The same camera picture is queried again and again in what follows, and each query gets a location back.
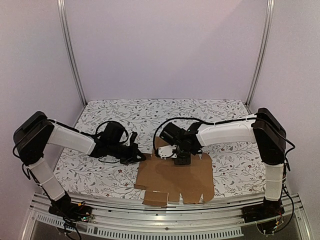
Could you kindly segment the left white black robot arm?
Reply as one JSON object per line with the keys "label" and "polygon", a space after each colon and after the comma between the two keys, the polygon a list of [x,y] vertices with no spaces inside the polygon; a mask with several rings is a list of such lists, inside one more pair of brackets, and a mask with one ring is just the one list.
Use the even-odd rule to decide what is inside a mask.
{"label": "left white black robot arm", "polygon": [[135,164],[147,158],[136,143],[137,135],[115,120],[107,120],[94,133],[87,133],[37,111],[14,131],[12,154],[27,169],[27,177],[33,178],[55,202],[55,209],[63,217],[70,217],[74,205],[65,199],[67,191],[55,177],[45,154],[57,150],[60,156],[68,149],[98,160],[113,157],[122,165]]}

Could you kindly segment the left aluminium frame post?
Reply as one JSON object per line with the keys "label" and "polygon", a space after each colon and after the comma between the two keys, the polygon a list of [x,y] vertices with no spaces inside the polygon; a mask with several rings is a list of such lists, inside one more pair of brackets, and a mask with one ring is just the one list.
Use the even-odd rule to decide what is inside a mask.
{"label": "left aluminium frame post", "polygon": [[75,58],[75,54],[72,46],[72,39],[71,39],[71,34],[70,34],[70,29],[68,24],[66,4],[64,0],[57,0],[57,9],[59,14],[61,30],[62,30],[62,36],[63,36],[65,48],[66,48],[67,58],[69,61],[74,85],[75,85],[77,94],[79,96],[80,102],[85,107],[88,104],[88,102],[85,96],[83,84],[81,82],[80,73],[78,70],[78,66],[77,66],[77,62],[76,62],[76,58]]}

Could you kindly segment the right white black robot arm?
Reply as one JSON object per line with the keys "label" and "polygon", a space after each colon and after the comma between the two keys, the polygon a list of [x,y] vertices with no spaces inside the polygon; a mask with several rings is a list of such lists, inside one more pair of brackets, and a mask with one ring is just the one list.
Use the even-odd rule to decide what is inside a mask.
{"label": "right white black robot arm", "polygon": [[265,172],[263,203],[258,213],[269,218],[281,205],[287,170],[287,134],[267,108],[237,119],[207,122],[190,118],[192,124],[182,128],[172,119],[164,122],[159,138],[164,146],[154,146],[157,157],[173,158],[176,165],[189,165],[191,156],[217,147],[237,147],[244,152],[255,147]]}

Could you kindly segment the brown cardboard box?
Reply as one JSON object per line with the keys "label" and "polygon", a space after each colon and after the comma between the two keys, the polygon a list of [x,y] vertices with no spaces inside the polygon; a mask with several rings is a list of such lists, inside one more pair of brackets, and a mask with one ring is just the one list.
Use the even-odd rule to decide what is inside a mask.
{"label": "brown cardboard box", "polygon": [[144,190],[143,204],[165,207],[168,203],[199,204],[215,195],[212,159],[207,153],[192,155],[190,165],[175,165],[171,158],[147,154],[138,167],[134,184]]}

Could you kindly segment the aluminium frame post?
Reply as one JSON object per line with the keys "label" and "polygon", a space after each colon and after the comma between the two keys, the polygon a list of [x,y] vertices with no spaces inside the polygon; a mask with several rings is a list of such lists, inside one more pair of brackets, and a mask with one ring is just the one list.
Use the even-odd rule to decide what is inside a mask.
{"label": "aluminium frame post", "polygon": [[71,34],[70,34],[70,29],[68,24],[66,4],[64,0],[57,0],[57,9],[59,14],[61,30],[62,30],[62,36],[63,36],[65,48],[66,48],[67,58],[69,61],[74,85],[75,85],[77,94],[79,96],[80,102],[85,107],[88,104],[88,102],[85,96],[83,84],[81,82],[80,73],[78,70],[78,66],[77,66],[77,62],[76,62],[76,58],[75,58],[75,54],[72,46],[72,39],[71,39]]}
{"label": "aluminium frame post", "polygon": [[246,97],[245,101],[245,106],[249,109],[252,102],[253,98],[256,92],[256,88],[258,85],[259,77],[261,74],[261,70],[263,67],[264,63],[264,58],[268,46],[268,40],[270,36],[270,31],[272,27],[272,21],[273,21],[273,14],[274,14],[274,9],[275,9],[275,0],[268,0],[266,5],[266,12],[265,12],[265,18],[264,18],[264,25],[263,25],[263,31],[262,31],[262,37],[261,37],[261,42],[260,42],[260,47],[259,47],[259,52],[258,52],[258,57],[256,60],[252,80],[250,83],[250,87],[248,90],[248,94]]}

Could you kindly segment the floral patterned table mat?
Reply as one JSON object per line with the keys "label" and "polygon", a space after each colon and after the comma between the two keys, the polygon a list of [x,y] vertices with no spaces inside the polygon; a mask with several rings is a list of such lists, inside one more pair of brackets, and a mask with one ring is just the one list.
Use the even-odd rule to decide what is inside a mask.
{"label": "floral patterned table mat", "polygon": [[[220,122],[247,116],[240,100],[223,99],[122,99],[93,100],[81,114],[76,128],[93,134],[105,128],[106,121],[121,123],[137,132],[136,142],[143,153],[151,153],[158,126],[167,119],[187,129],[190,118]],[[217,198],[263,193],[265,168],[254,146],[240,151],[236,146],[204,149],[212,160],[214,195]],[[135,189],[138,164],[123,165],[113,157],[103,160],[64,149],[54,175],[70,193],[96,197],[142,200],[144,191]]]}

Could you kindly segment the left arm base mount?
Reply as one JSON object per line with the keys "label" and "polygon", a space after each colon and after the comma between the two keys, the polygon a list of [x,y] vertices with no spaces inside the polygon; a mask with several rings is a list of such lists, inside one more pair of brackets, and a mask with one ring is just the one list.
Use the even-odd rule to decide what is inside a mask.
{"label": "left arm base mount", "polygon": [[72,222],[88,222],[92,218],[93,208],[86,203],[73,203],[68,200],[53,201],[48,212]]}

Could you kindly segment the right aluminium frame post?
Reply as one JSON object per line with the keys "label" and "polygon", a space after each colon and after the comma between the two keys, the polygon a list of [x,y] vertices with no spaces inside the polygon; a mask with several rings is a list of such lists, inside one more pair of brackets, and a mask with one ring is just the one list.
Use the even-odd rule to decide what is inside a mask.
{"label": "right aluminium frame post", "polygon": [[265,18],[264,18],[264,25],[263,25],[263,31],[262,31],[262,37],[261,37],[261,42],[260,42],[260,47],[259,47],[259,52],[258,52],[258,57],[256,60],[252,80],[250,83],[250,87],[248,90],[248,94],[246,97],[245,101],[245,106],[249,109],[252,102],[253,98],[256,92],[256,88],[258,85],[259,77],[261,74],[261,70],[263,67],[264,63],[264,58],[268,46],[268,40],[270,36],[270,31],[272,27],[272,21],[273,21],[273,14],[274,14],[274,9],[275,9],[275,0],[268,0],[266,5],[266,12],[265,12]]}

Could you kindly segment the aluminium front rail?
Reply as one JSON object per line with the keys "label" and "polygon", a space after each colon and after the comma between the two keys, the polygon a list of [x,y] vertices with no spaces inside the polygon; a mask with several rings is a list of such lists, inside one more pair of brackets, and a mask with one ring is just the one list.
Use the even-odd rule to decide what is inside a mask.
{"label": "aluminium front rail", "polygon": [[85,201],[93,218],[79,222],[83,239],[115,240],[311,240],[312,231],[298,194],[283,196],[285,210],[279,230],[259,232],[257,222],[245,222],[242,208],[260,204],[256,193],[216,198],[203,204],[169,204],[166,207],[143,205],[141,200],[101,198],[71,194],[74,202]]}

